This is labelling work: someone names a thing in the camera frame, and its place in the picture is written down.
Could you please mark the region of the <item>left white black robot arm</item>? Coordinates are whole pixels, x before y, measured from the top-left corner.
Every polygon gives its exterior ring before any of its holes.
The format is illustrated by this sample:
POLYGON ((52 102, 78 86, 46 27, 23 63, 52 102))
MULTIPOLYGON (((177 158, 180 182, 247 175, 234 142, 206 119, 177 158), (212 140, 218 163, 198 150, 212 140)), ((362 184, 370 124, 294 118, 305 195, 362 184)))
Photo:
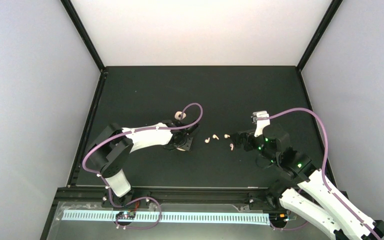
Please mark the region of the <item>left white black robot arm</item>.
POLYGON ((89 146, 82 166, 102 178, 113 194, 123 197, 131 190, 123 170, 131 153, 152 146, 189 151, 192 134, 198 126, 197 122, 185 124, 179 120, 165 120, 138 128, 110 124, 89 146))

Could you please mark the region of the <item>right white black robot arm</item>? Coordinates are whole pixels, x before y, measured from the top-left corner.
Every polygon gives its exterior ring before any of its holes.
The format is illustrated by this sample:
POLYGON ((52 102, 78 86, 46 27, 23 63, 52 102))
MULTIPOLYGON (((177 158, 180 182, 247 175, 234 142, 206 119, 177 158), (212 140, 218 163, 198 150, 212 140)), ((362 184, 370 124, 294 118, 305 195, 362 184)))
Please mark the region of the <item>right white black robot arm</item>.
POLYGON ((273 210, 290 210, 317 227, 331 240, 380 240, 384 237, 384 221, 374 220, 361 212, 339 191, 321 169, 304 153, 294 150, 290 135, 280 125, 239 131, 229 137, 233 147, 256 150, 257 159, 277 167, 291 183, 311 196, 276 181, 265 194, 265 204, 273 210))

